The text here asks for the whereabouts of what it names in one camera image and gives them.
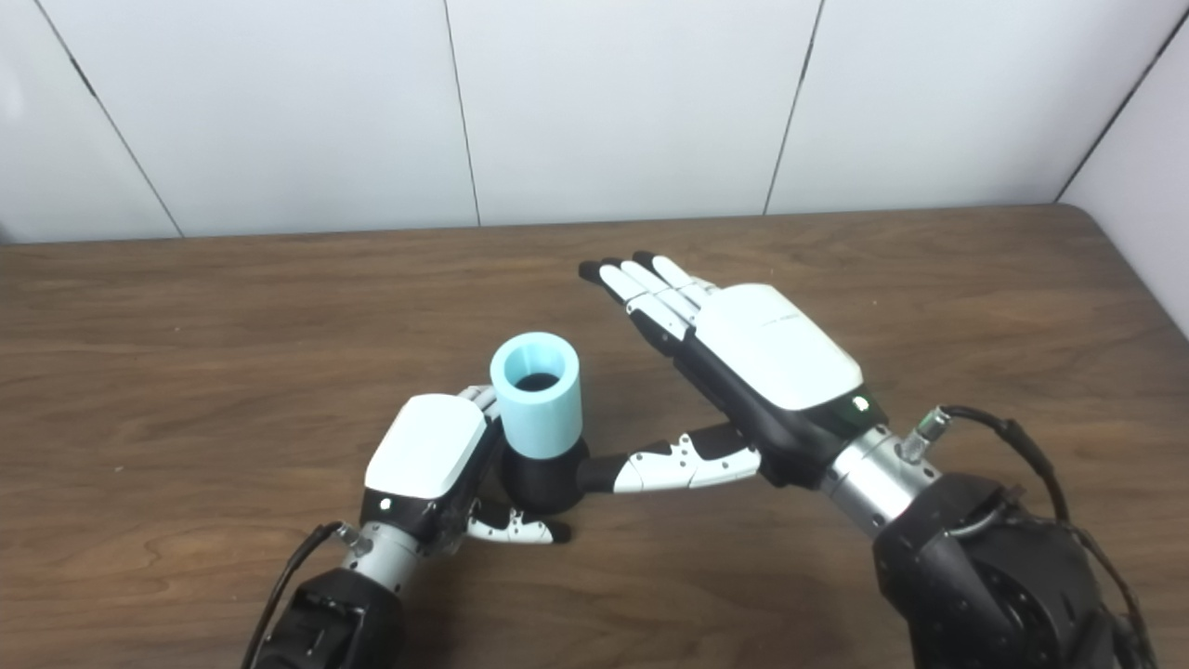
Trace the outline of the white and black left hand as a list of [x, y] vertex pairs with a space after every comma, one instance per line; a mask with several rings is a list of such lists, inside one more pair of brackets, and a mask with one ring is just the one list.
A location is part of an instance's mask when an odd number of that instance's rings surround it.
[[464, 537], [570, 543], [565, 522], [482, 499], [502, 437], [501, 408], [490, 386], [408, 399], [365, 471], [359, 538], [352, 547], [358, 558], [377, 558], [392, 545], [417, 558], [449, 553]]

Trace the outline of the white and black right hand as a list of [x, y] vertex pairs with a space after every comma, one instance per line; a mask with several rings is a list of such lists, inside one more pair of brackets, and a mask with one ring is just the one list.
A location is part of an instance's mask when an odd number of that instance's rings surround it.
[[667, 255], [581, 261], [647, 343], [725, 416], [578, 466], [583, 492], [653, 492], [760, 475], [817, 490], [853, 441], [887, 423], [857, 361], [773, 285], [717, 288]]

